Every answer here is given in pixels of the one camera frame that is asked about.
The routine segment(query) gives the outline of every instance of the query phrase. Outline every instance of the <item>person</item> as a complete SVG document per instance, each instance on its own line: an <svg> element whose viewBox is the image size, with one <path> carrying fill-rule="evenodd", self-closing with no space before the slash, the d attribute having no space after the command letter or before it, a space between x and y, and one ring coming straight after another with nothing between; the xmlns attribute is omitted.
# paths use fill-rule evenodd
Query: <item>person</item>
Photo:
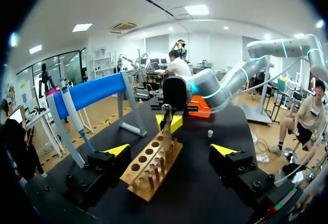
<svg viewBox="0 0 328 224"><path fill-rule="evenodd" d="M182 39L179 39L175 45L172 47L172 50L171 51L174 51L176 50L176 47L178 48L177 51L178 51L178 54L179 54L179 57L184 60L184 61L187 61L187 49L186 49L186 42Z"/></svg>
<svg viewBox="0 0 328 224"><path fill-rule="evenodd" d="M285 118L280 123L279 144L269 148L269 151L281 154L282 145L286 137L286 133L291 134L294 131L297 139L306 145L303 149L309 151L312 149L313 143L320 137L325 125L325 111L322 103L322 98L325 92L323 81L317 80L315 84L315 96L307 97L302 102L295 120ZM308 156L305 164L310 161L312 155Z"/></svg>
<svg viewBox="0 0 328 224"><path fill-rule="evenodd" d="M9 105L5 99L1 102L1 112L3 118L1 121L3 123L2 141L12 160L16 163L19 175L25 180L30 180L37 168L42 177L46 177L47 174L42 169L35 147L32 143L28 144L25 121L20 125L16 120L9 118Z"/></svg>
<svg viewBox="0 0 328 224"><path fill-rule="evenodd" d="M173 74L179 77L190 77L191 71L188 64L179 57L179 53L176 50L170 51L170 63L165 70L165 74Z"/></svg>

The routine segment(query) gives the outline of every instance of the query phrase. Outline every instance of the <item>hair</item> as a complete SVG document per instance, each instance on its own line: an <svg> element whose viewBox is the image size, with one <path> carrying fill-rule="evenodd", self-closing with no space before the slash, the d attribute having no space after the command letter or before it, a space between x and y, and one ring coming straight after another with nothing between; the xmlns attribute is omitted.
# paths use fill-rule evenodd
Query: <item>hair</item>
<svg viewBox="0 0 328 224"><path fill-rule="evenodd" d="M180 57L178 51L176 51L176 50L169 52L169 57L172 57L172 56L175 58Z"/></svg>
<svg viewBox="0 0 328 224"><path fill-rule="evenodd" d="M1 101L0 107L6 113L6 115L9 116L9 105L8 105L7 100L3 99Z"/></svg>
<svg viewBox="0 0 328 224"><path fill-rule="evenodd" d="M321 88L323 92L326 91L326 86L324 85L323 81L320 79L316 81L316 88L318 87Z"/></svg>

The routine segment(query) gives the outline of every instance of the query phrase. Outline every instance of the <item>air conditioner vent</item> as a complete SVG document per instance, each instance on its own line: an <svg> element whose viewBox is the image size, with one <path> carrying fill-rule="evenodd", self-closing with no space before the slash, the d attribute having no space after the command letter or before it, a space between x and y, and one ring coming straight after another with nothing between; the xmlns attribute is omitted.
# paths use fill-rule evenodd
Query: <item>air conditioner vent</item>
<svg viewBox="0 0 328 224"><path fill-rule="evenodd" d="M112 34L122 34L121 32L118 32L118 31L109 31L109 32Z"/></svg>
<svg viewBox="0 0 328 224"><path fill-rule="evenodd" d="M131 22L124 22L124 23L120 23L117 24L114 29L116 30L120 30L120 31L125 31L125 30L131 30L136 28L138 25L136 25L135 23L131 23Z"/></svg>

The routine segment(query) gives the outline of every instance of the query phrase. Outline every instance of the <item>ceiling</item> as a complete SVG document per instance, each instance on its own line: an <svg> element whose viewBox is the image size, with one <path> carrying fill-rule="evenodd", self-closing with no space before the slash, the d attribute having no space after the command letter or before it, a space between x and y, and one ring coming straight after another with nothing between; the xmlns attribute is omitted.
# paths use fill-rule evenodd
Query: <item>ceiling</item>
<svg viewBox="0 0 328 224"><path fill-rule="evenodd" d="M168 15L144 0L39 0L18 32L20 42L9 64L19 67L46 52L82 44L91 35L107 35L118 23L130 21L138 30L126 36L145 37L166 33L211 31L263 38L314 33L323 40L320 19L305 0L152 0ZM207 5L206 16L186 15L184 6ZM76 24L92 23L88 31L75 32ZM42 44L40 52L29 49Z"/></svg>

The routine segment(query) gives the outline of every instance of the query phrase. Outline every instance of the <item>ceiling light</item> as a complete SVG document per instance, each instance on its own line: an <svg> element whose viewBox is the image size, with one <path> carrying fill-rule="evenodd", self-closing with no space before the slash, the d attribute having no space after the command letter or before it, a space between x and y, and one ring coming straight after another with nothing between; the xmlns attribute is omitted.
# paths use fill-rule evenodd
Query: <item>ceiling light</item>
<svg viewBox="0 0 328 224"><path fill-rule="evenodd" d="M302 38L302 37L304 37L304 33L294 34L294 38Z"/></svg>
<svg viewBox="0 0 328 224"><path fill-rule="evenodd" d="M266 39L266 40L270 40L270 39L271 39L271 35L270 35L270 34L268 34L268 33L267 33L267 34L265 34L265 35L264 35L264 39Z"/></svg>
<svg viewBox="0 0 328 224"><path fill-rule="evenodd" d="M186 6L186 11L189 15L208 15L209 9L206 5Z"/></svg>
<svg viewBox="0 0 328 224"><path fill-rule="evenodd" d="M73 29L74 32L80 32L80 31L87 31L92 26L92 23L86 23L86 24L76 24L76 26Z"/></svg>
<svg viewBox="0 0 328 224"><path fill-rule="evenodd" d="M33 54L33 53L38 52L40 50L42 50L42 45L31 48L30 53Z"/></svg>
<svg viewBox="0 0 328 224"><path fill-rule="evenodd" d="M322 28L324 25L324 20L320 20L316 23L316 28Z"/></svg>
<svg viewBox="0 0 328 224"><path fill-rule="evenodd" d="M12 33L9 37L9 45L11 47L16 47L18 45L18 36L16 33Z"/></svg>

